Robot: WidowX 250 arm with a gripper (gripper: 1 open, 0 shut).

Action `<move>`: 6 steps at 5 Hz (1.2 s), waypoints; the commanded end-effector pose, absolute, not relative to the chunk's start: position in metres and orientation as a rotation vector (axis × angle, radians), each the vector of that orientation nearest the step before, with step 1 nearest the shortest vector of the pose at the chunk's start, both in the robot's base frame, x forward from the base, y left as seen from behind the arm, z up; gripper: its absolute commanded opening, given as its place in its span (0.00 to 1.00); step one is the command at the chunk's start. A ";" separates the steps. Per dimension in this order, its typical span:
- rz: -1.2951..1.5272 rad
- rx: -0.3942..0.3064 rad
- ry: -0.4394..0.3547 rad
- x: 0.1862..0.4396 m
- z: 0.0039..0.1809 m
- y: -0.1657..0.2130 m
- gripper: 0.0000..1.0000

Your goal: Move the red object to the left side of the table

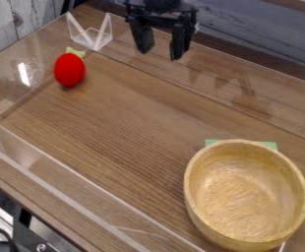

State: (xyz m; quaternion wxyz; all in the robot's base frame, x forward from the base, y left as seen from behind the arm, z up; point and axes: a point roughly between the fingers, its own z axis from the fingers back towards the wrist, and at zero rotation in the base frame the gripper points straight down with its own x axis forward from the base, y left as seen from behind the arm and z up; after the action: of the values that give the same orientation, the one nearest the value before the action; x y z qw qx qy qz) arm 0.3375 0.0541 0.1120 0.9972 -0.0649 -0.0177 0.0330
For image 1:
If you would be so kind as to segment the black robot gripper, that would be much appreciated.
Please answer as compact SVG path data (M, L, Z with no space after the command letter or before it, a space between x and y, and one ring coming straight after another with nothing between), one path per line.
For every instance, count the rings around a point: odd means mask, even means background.
M197 33L195 5L186 0L123 0L123 5L138 50L146 54L154 47L153 28L173 30L170 56L173 60L179 60Z

